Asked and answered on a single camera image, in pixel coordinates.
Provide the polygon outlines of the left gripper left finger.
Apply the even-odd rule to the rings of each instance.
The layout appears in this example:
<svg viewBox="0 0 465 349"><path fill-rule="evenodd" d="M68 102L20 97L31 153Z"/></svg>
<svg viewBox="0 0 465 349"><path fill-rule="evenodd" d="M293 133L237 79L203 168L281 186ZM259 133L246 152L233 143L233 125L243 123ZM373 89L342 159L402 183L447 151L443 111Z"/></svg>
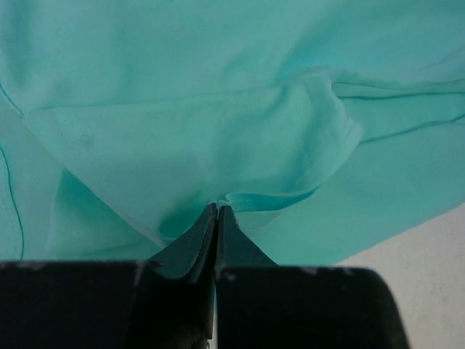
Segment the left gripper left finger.
<svg viewBox="0 0 465 349"><path fill-rule="evenodd" d="M3 348L206 348L217 206L147 260L3 261Z"/></svg>

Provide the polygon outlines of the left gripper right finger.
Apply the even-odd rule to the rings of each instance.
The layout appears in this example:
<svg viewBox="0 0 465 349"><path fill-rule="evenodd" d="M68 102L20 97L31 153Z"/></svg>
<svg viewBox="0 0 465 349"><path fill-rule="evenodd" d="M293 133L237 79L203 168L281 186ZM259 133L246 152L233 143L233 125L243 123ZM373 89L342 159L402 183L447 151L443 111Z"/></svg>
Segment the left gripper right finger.
<svg viewBox="0 0 465 349"><path fill-rule="evenodd" d="M394 297L367 268L279 266L218 218L215 284L220 348L406 348Z"/></svg>

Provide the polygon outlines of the teal t shirt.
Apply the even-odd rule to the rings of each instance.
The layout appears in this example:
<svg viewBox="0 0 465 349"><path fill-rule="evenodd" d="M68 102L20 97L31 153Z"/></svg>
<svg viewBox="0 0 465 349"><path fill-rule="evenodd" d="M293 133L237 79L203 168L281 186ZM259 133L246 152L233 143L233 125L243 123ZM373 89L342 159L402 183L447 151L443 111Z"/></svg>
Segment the teal t shirt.
<svg viewBox="0 0 465 349"><path fill-rule="evenodd" d="M462 1L3 1L1 258L142 259L207 204L284 264L464 202Z"/></svg>

